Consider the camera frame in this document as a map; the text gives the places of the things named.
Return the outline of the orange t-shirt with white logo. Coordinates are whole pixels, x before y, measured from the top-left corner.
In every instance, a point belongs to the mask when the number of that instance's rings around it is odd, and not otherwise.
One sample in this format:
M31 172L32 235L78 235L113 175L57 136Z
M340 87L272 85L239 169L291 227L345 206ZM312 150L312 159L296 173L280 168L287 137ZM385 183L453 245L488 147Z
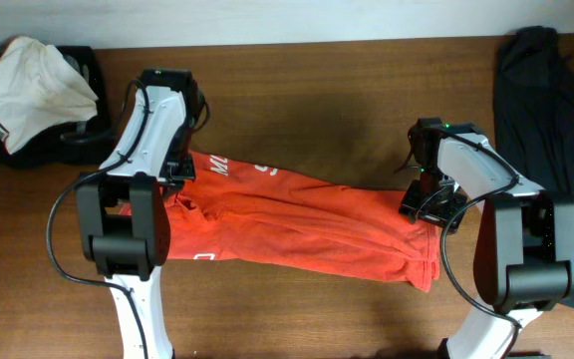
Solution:
M427 292L437 230L399 214L399 190L362 189L193 153L196 178L163 197L169 258L241 259Z

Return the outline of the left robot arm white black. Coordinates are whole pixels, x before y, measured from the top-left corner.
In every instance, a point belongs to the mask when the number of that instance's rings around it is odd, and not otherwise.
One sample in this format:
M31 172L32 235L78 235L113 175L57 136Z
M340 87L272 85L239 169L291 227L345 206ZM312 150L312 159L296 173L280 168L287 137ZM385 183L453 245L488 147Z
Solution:
M83 253L114 297L127 358L172 358L161 273L171 229L163 197L194 180L188 145L206 105L187 70L148 69L134 109L98 174L75 198Z

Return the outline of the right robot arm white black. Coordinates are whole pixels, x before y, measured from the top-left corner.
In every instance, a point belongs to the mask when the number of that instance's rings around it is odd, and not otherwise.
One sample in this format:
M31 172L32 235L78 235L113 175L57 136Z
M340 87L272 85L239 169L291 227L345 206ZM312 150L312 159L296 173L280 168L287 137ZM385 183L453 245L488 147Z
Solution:
M471 309L439 358L510 358L523 329L574 294L574 200L523 176L473 124L418 120L408 131L420 176L399 212L440 230L448 280ZM446 240L465 213L481 212L472 275L477 293L457 281Z

